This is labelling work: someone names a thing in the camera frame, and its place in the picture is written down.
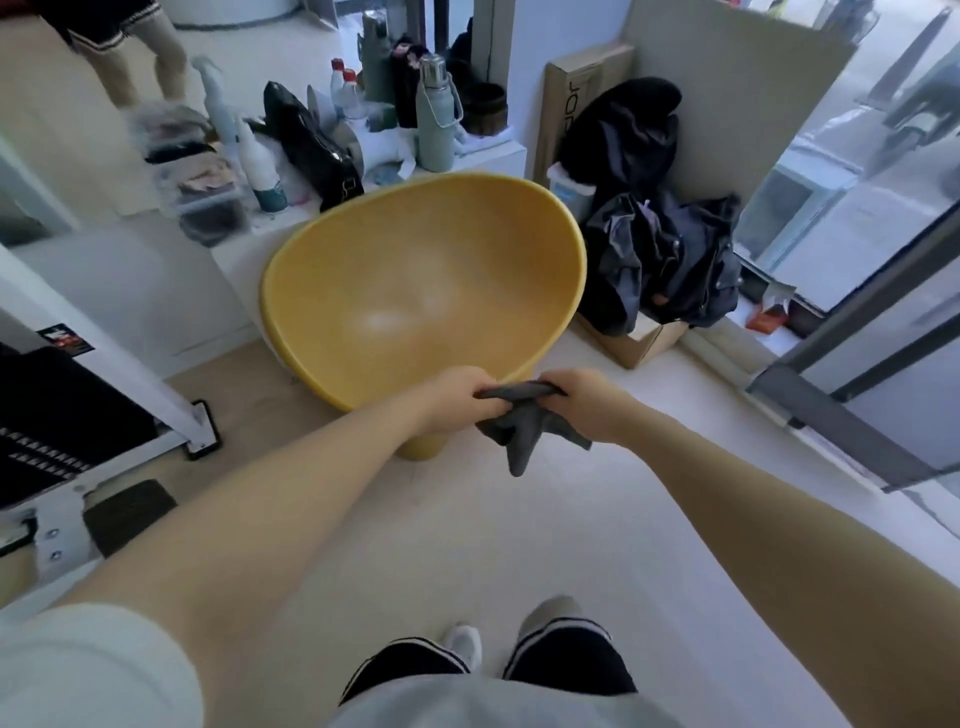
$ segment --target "black shorts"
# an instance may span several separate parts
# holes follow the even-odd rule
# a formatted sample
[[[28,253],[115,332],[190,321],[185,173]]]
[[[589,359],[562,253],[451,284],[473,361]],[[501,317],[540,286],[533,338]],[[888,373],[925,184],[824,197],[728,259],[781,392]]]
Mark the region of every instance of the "black shorts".
[[[31,4],[70,46],[97,53],[117,48],[131,25],[160,12],[156,0],[31,0]]]
[[[353,673],[340,704],[402,677],[467,673],[464,661],[439,644],[423,637],[396,640]],[[582,617],[552,619],[525,636],[516,644],[502,677],[590,695],[636,692],[634,680],[607,630]]]

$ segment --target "sticker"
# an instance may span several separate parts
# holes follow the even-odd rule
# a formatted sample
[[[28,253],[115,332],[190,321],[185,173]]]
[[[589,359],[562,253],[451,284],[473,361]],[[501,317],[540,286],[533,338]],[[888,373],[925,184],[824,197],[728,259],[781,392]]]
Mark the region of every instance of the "sticker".
[[[58,349],[62,349],[71,356],[80,356],[82,353],[92,352],[93,347],[74,333],[73,329],[65,324],[42,328],[37,332]]]

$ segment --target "white sneaker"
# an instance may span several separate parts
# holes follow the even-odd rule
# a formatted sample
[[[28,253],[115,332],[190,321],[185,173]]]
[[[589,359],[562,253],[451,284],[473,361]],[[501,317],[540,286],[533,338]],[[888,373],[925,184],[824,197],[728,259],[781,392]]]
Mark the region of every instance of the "white sneaker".
[[[480,630],[469,624],[457,622],[444,635],[441,644],[467,663],[470,672],[476,672],[483,663],[483,645]]]

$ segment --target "gray cloth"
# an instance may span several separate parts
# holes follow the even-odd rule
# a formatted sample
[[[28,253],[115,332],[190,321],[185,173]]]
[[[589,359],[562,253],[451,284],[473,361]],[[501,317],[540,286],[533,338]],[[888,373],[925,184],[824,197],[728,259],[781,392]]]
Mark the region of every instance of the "gray cloth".
[[[493,387],[476,395],[480,400],[496,398],[514,404],[507,414],[477,423],[477,429],[498,445],[506,447],[510,475],[513,477],[523,475],[544,432],[560,435],[583,449],[590,449],[593,445],[563,417],[537,403],[537,398],[548,395],[565,395],[565,392],[546,381],[521,381],[519,384]]]

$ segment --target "bottle handle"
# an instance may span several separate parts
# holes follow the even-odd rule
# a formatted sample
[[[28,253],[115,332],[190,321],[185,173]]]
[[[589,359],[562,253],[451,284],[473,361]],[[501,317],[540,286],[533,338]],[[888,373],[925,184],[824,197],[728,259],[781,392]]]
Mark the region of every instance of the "bottle handle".
[[[426,105],[430,107],[430,113],[433,114],[433,120],[437,122],[437,126],[441,129],[449,129],[452,126],[456,126],[461,121],[464,120],[464,105],[460,103],[460,94],[457,92],[457,86],[451,81],[450,90],[453,92],[453,121],[449,124],[441,124],[440,119],[437,118],[437,112],[433,109],[433,104],[430,102],[430,94],[426,92],[426,89],[423,90],[423,96],[426,99]]]

